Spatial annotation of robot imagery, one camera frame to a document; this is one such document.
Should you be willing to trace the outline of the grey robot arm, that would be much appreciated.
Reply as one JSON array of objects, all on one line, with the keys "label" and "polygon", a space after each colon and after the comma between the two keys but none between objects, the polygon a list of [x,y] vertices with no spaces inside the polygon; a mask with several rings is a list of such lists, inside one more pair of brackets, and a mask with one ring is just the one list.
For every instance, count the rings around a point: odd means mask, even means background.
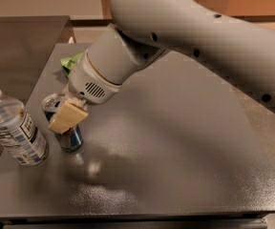
[{"label": "grey robot arm", "polygon": [[275,31],[194,0],[111,0],[113,21],[77,59],[49,122],[63,134],[170,51],[187,55],[275,114]]}]

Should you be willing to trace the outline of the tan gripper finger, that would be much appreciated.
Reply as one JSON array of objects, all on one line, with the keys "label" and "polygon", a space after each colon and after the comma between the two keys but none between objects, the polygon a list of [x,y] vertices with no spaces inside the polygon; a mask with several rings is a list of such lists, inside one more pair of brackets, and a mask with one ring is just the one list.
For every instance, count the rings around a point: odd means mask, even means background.
[{"label": "tan gripper finger", "polygon": [[88,116],[88,106],[79,99],[65,100],[50,120],[48,129],[56,134],[64,134]]}]

